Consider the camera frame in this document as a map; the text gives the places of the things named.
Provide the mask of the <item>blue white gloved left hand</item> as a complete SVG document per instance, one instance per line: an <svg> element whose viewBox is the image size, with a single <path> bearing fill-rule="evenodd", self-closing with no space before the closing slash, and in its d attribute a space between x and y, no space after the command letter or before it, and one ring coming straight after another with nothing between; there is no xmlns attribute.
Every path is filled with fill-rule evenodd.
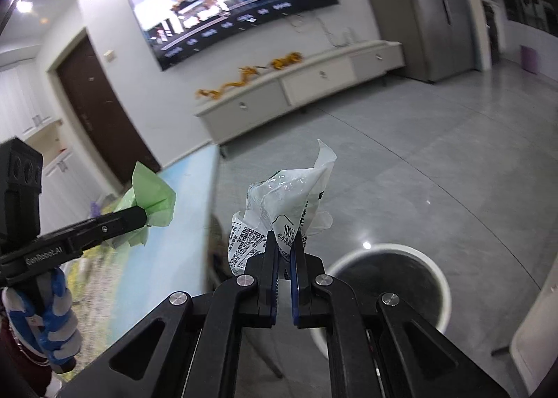
<svg viewBox="0 0 558 398"><path fill-rule="evenodd" d="M64 365L81 351L81 332L72 310L73 297L60 268L34 279L44 308L37 309L22 291L3 288L2 304L15 338L40 360Z"/></svg>

